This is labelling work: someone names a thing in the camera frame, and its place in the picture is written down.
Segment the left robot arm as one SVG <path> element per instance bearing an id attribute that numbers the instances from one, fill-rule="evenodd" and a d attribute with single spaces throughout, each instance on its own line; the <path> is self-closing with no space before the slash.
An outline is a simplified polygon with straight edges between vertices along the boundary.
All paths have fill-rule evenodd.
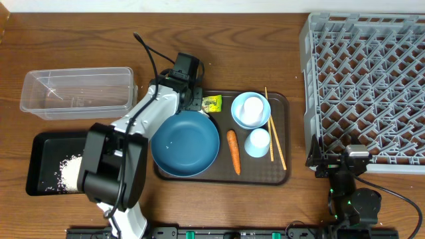
<path id="1" fill-rule="evenodd" d="M 146 179 L 149 140 L 171 116 L 201 110 L 203 70 L 166 69 L 121 119 L 89 130 L 77 188 L 97 204 L 115 238 L 142 238 L 147 220 L 138 204 Z"/>

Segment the dark blue plate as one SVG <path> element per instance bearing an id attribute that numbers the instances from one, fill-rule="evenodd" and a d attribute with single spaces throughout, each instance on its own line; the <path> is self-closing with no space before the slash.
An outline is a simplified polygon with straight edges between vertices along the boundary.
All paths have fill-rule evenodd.
<path id="1" fill-rule="evenodd" d="M 151 139 L 156 165 L 176 177 L 192 177 L 207 170 L 219 149 L 220 136 L 215 124 L 193 111 L 171 116 Z"/>

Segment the pile of white rice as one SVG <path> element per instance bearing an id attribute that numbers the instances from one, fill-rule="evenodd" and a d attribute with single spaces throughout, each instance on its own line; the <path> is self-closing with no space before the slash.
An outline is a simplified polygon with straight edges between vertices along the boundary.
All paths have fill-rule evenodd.
<path id="1" fill-rule="evenodd" d="M 82 155 L 72 155 L 69 159 L 63 159 L 59 162 L 58 169 L 53 171 L 52 186 L 47 186 L 45 192 L 78 193 L 77 180 Z"/>

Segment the light blue bowl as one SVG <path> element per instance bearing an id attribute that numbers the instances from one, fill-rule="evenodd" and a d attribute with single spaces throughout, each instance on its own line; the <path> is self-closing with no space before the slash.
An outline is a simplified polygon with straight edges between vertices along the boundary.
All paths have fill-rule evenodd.
<path id="1" fill-rule="evenodd" d="M 264 105 L 264 109 L 262 112 L 262 120 L 258 125 L 255 125 L 254 127 L 249 127 L 247 125 L 244 125 L 241 120 L 240 120 L 240 113 L 241 113 L 241 109 L 243 107 L 243 104 L 245 102 L 245 100 L 249 97 L 252 96 L 256 96 L 258 98 L 260 98 L 263 102 Z M 262 127 L 264 124 L 266 124 L 268 122 L 268 119 L 271 115 L 271 107 L 270 104 L 268 102 L 268 100 L 261 94 L 256 93 L 256 92 L 244 92 L 240 95 L 238 95 L 232 102 L 231 105 L 231 114 L 232 117 L 234 119 L 234 121 L 243 129 L 255 129 L 258 127 Z"/>

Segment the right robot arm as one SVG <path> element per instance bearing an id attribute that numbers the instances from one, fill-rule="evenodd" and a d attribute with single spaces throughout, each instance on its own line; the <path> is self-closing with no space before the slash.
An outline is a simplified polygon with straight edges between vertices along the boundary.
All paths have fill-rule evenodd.
<path id="1" fill-rule="evenodd" d="M 328 210 L 335 217 L 316 232 L 316 238 L 371 238 L 371 226 L 378 222 L 381 194 L 368 188 L 358 188 L 355 177 L 367 171 L 372 155 L 357 137 L 336 159 L 325 159 L 316 135 L 305 165 L 315 167 L 315 177 L 327 178 L 330 183 Z"/>

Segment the foil snack wrapper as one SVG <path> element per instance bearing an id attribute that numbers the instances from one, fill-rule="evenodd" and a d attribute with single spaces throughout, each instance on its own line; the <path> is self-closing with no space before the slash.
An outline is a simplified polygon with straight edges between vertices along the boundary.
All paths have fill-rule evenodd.
<path id="1" fill-rule="evenodd" d="M 202 110 L 206 113 L 221 112 L 222 96 L 205 96 L 202 99 Z"/>

